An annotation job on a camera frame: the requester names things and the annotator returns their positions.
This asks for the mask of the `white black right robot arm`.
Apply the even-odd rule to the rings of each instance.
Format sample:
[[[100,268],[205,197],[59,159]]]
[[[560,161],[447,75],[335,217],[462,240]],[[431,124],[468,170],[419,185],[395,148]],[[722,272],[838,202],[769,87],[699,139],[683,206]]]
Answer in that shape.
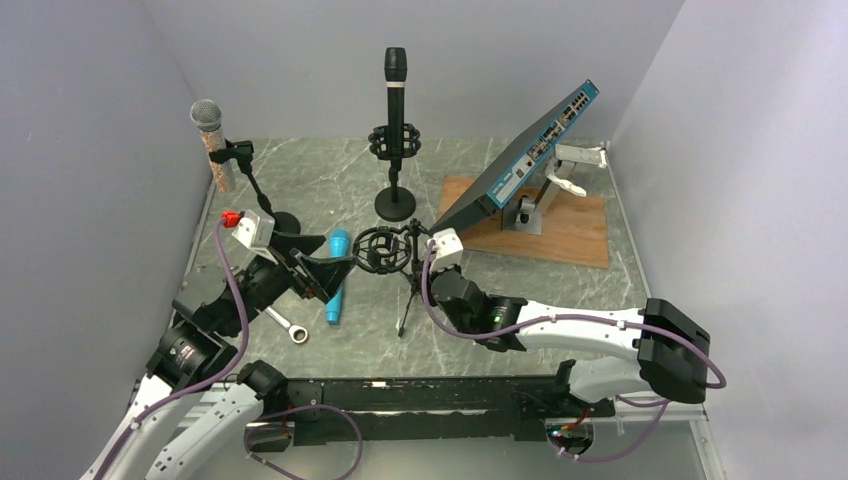
[[[496,352],[557,349],[591,354],[561,363],[551,388],[557,411],[651,391],[673,402],[701,404],[726,379],[709,358],[709,333],[673,303],[650,298],[613,311],[555,307],[488,295],[457,267],[429,270],[423,296],[434,323]]]

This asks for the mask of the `black tripod shock mount stand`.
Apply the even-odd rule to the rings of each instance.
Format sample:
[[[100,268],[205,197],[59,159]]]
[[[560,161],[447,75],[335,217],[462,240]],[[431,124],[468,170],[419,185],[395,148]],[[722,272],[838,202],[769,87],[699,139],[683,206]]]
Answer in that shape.
[[[375,275],[402,274],[410,285],[410,297],[404,316],[396,322],[397,335],[406,331],[412,300],[421,293],[419,239],[427,237],[422,223],[412,218],[402,227],[375,226],[361,232],[353,241],[351,253],[360,269]]]

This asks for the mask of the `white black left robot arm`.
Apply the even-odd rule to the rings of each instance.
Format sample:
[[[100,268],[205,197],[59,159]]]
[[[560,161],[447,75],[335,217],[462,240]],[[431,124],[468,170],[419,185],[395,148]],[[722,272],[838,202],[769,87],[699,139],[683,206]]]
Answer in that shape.
[[[238,273],[227,263],[192,271],[174,299],[135,396],[86,479],[188,479],[258,419],[318,406],[322,393],[262,360],[241,366],[248,326],[292,290],[328,302],[355,266],[350,256],[316,259],[322,236],[273,233]]]

